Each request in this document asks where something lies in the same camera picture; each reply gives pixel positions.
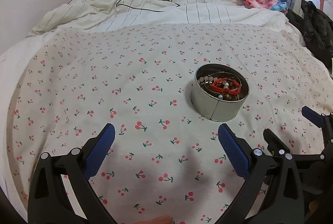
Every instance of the pink cloth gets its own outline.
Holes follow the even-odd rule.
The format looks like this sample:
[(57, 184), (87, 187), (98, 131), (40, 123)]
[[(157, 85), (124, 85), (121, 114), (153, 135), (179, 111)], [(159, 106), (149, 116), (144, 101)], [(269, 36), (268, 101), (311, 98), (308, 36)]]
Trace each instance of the pink cloth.
[(264, 8), (270, 9), (274, 5), (276, 5), (278, 0), (244, 0), (245, 5), (250, 8)]

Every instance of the black jacket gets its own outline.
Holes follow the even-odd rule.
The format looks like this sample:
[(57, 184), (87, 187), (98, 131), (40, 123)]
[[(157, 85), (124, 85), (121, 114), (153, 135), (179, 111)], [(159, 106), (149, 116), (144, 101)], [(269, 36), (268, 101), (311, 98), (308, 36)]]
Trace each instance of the black jacket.
[(305, 46), (332, 73), (333, 22), (312, 1), (302, 0), (304, 18), (288, 10), (287, 18), (302, 33)]

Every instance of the round metal tin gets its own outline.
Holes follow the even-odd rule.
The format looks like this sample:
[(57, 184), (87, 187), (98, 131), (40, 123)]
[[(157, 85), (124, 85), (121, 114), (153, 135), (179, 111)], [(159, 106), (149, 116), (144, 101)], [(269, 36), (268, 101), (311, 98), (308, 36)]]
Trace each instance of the round metal tin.
[[(217, 96), (214, 97), (204, 91), (198, 84), (197, 80), (200, 77), (212, 75), (216, 72), (231, 73), (240, 79), (242, 89), (238, 101), (221, 100)], [(206, 119), (211, 121), (229, 121), (237, 115), (248, 95), (249, 85), (239, 72), (227, 65), (209, 63), (199, 67), (195, 72), (190, 98), (195, 110)]]

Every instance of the bed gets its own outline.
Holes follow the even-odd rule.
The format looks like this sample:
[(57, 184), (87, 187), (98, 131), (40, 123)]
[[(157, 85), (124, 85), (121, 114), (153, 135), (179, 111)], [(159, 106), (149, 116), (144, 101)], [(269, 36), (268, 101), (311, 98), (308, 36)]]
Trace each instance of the bed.
[(90, 184), (118, 223), (166, 213), (215, 222), (243, 180), (216, 139), (220, 123), (190, 102), (195, 70), (213, 62), (249, 83), (228, 122), (239, 137), (267, 153), (270, 128), (293, 153), (321, 152), (321, 132), (300, 111), (332, 112), (333, 82), (283, 13), (241, 0), (72, 0), (1, 55), (0, 182), (13, 207), (26, 219), (42, 152), (66, 154), (112, 123), (116, 140)]

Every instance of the blue gripper pad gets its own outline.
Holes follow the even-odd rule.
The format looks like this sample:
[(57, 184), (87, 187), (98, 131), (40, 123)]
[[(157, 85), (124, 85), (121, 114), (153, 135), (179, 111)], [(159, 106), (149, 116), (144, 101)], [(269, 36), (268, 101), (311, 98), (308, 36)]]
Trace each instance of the blue gripper pad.
[(249, 159), (243, 153), (242, 149), (237, 144), (235, 134), (230, 132), (224, 124), (221, 124), (218, 130), (219, 142), (221, 143), (224, 151), (226, 152), (232, 167), (239, 177), (247, 180), (250, 176)]
[(87, 180), (97, 174), (99, 167), (114, 142), (116, 130), (112, 124), (107, 124), (99, 135), (101, 137), (86, 157), (83, 175)]
[(309, 121), (311, 121), (318, 128), (322, 128), (325, 124), (324, 117), (321, 116), (320, 114), (318, 114), (317, 112), (313, 111), (311, 108), (309, 108), (307, 106), (303, 106), (302, 115), (303, 115), (303, 117), (305, 117)]

